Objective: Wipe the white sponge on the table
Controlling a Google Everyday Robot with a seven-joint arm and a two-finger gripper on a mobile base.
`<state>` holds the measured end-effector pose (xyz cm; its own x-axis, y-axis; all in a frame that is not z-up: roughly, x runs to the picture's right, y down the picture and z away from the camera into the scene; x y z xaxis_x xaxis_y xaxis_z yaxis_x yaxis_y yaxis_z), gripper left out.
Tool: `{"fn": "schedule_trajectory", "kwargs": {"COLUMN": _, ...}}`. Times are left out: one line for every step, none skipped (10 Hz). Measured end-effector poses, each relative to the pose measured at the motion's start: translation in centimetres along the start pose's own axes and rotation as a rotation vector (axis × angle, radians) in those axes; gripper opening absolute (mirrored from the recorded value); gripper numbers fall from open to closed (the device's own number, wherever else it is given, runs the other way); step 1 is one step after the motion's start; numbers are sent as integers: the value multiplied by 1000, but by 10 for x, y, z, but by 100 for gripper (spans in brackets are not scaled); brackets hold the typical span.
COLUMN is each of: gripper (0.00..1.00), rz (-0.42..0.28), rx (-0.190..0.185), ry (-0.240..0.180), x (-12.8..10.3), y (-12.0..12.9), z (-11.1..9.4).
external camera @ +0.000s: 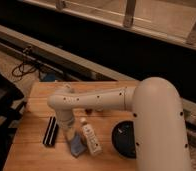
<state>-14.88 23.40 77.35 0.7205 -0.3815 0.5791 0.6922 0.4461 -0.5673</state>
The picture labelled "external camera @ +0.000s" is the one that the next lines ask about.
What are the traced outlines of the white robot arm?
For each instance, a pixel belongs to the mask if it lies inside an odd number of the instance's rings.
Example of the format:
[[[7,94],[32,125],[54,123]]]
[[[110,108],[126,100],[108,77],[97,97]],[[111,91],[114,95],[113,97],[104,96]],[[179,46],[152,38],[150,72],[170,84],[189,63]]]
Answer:
[[[47,104],[64,130],[74,124],[75,108],[129,111],[135,118],[137,171],[191,171],[181,98],[166,79],[150,77],[136,86],[82,93],[64,85]]]

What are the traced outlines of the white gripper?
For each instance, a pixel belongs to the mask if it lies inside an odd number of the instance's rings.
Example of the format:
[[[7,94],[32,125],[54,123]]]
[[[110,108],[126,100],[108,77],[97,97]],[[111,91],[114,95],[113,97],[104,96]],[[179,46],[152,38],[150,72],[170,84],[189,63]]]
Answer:
[[[60,114],[57,117],[57,122],[58,122],[59,127],[64,132],[68,132],[73,127],[73,125],[75,123],[75,117],[73,114],[68,114],[68,115]]]

